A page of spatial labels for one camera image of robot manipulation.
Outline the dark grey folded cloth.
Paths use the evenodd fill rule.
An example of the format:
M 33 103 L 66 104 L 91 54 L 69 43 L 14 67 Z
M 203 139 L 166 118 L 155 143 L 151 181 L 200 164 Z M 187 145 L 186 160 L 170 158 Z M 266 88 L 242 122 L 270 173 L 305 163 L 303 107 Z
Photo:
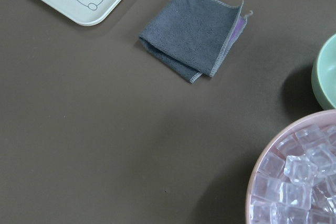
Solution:
M 140 32 L 139 40 L 154 57 L 184 80 L 213 77 L 242 34 L 249 12 L 243 5 L 219 0 L 170 0 Z

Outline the pink bowl with ice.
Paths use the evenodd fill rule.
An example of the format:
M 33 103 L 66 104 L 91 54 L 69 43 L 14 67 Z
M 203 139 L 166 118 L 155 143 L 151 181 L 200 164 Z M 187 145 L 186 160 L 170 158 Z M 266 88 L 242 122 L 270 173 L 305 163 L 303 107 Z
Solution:
M 250 176 L 246 223 L 335 223 L 335 110 L 305 116 L 265 147 Z

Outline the green bowl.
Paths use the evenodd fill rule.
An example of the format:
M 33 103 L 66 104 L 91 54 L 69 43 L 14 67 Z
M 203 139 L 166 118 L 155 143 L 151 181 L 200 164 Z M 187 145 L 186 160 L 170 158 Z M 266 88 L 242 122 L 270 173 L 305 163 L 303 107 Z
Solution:
M 323 44 L 314 61 L 311 85 L 320 106 L 335 109 L 335 34 Z

